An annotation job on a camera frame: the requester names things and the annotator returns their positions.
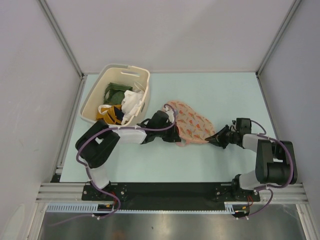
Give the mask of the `pink floral mesh laundry bag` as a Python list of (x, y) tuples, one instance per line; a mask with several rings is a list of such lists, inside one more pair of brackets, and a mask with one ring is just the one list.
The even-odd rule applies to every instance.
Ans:
[(181, 138), (181, 142), (176, 143), (178, 146), (206, 144), (206, 139), (216, 134), (214, 125), (185, 102), (170, 100), (166, 105), (173, 107), (176, 114), (176, 126)]

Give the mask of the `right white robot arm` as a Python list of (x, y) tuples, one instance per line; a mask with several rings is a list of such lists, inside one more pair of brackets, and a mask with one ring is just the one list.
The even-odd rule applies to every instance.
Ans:
[(267, 136), (267, 132), (253, 133), (254, 120), (237, 118), (219, 132), (206, 138), (210, 144), (225, 149), (228, 145), (255, 153), (254, 170), (237, 174), (230, 185), (215, 191), (216, 201), (260, 201), (260, 191), (283, 189), (297, 182), (298, 171), (294, 146)]

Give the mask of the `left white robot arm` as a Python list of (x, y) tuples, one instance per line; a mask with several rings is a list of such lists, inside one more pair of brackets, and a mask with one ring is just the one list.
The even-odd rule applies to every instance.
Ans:
[(175, 112), (158, 110), (151, 118), (134, 126), (112, 127), (98, 120), (76, 142), (76, 161), (85, 167), (93, 194), (100, 200), (110, 196), (110, 180), (103, 168), (118, 144), (148, 144), (160, 138), (167, 143), (180, 143)]

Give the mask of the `cream plastic laundry basket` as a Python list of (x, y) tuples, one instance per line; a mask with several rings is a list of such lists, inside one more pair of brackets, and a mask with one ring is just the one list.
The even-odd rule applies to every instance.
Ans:
[(120, 84), (133, 87), (134, 91), (143, 91), (144, 95), (137, 112), (129, 118), (126, 126), (133, 126), (145, 118), (150, 102), (150, 72), (147, 69), (131, 65), (107, 65), (99, 74), (89, 91), (82, 107), (80, 117), (83, 121), (93, 125), (96, 122), (98, 107), (103, 104), (103, 94), (108, 84)]

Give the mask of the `white garment in basket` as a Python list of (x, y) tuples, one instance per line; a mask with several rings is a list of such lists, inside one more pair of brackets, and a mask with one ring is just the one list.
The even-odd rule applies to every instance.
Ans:
[(122, 100), (122, 103), (120, 104), (121, 110), (124, 113), (121, 125), (125, 125), (129, 122), (131, 117), (133, 117), (136, 112), (138, 111), (138, 108), (142, 104), (142, 99), (144, 96), (143, 91), (135, 92), (135, 91), (129, 91), (127, 90), (124, 93), (124, 99)]

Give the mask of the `mustard yellow garment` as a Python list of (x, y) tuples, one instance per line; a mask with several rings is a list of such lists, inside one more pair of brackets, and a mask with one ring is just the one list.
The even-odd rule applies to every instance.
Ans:
[(100, 105), (96, 113), (96, 120), (104, 120), (109, 125), (121, 125), (124, 117), (122, 106), (118, 105)]

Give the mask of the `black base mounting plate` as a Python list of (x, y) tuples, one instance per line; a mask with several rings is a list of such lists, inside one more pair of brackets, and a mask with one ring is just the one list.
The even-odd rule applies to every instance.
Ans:
[(252, 190), (242, 190), (231, 182), (114, 182), (106, 186), (104, 192), (87, 183), (82, 191), (83, 201), (112, 201), (112, 195), (120, 204), (130, 209), (148, 207), (201, 206), (209, 208), (214, 203), (254, 202), (261, 200)]

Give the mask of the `green garment in basket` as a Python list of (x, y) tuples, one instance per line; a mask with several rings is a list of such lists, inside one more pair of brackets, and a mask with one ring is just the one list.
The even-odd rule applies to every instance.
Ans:
[(103, 94), (104, 105), (120, 105), (125, 98), (126, 91), (132, 91), (132, 86), (110, 82)]

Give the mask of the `right aluminium corner post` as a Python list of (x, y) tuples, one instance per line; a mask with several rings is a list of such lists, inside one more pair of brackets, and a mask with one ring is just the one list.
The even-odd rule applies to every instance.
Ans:
[(289, 27), (291, 21), (293, 20), (296, 12), (298, 11), (300, 5), (302, 4), (303, 0), (294, 0), (289, 7), (283, 21), (281, 22), (274, 38), (271, 41), (270, 46), (267, 49), (261, 63), (259, 64), (255, 75), (259, 79), (263, 70), (265, 69), (267, 63), (269, 62), (270, 58), (272, 57), (273, 53), (275, 52), (276, 48), (278, 47), (281, 39), (283, 38), (287, 28)]

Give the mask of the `aluminium corner post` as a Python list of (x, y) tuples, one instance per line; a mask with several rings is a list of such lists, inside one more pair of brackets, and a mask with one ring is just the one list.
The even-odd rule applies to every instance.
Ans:
[(259, 79), (263, 70), (265, 69), (267, 63), (269, 62), (270, 58), (272, 57), (273, 53), (275, 52), (276, 48), (278, 47), (281, 39), (283, 38), (287, 28), (289, 27), (291, 21), (293, 20), (296, 12), (298, 11), (300, 5), (302, 4), (303, 0), (294, 0), (289, 7), (283, 21), (281, 22), (274, 38), (271, 41), (270, 46), (267, 49), (261, 63), (259, 64), (255, 75)]
[(76, 57), (75, 57), (70, 45), (68, 44), (68, 41), (67, 41), (65, 35), (63, 34), (49, 4), (47, 3), (46, 0), (37, 0), (36, 2), (38, 3), (44, 17), (48, 21), (54, 35), (56, 36), (60, 46), (62, 47), (62, 50), (66, 54), (73, 69), (75, 70), (76, 74), (80, 77), (80, 79), (82, 79), (84, 77), (84, 73), (81, 70), (81, 67), (80, 67), (78, 61), (76, 60)]

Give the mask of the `left aluminium corner post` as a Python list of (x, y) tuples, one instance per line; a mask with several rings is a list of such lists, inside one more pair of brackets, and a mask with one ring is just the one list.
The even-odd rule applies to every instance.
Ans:
[(76, 60), (76, 57), (75, 57), (70, 45), (68, 44), (68, 41), (67, 41), (65, 35), (63, 34), (49, 4), (47, 3), (46, 0), (37, 0), (36, 2), (38, 3), (44, 17), (48, 21), (54, 35), (56, 36), (60, 46), (62, 47), (62, 50), (66, 54), (73, 69), (75, 70), (76, 74), (80, 77), (80, 79), (82, 79), (84, 77), (84, 73), (81, 70), (81, 67), (80, 67), (78, 61)]

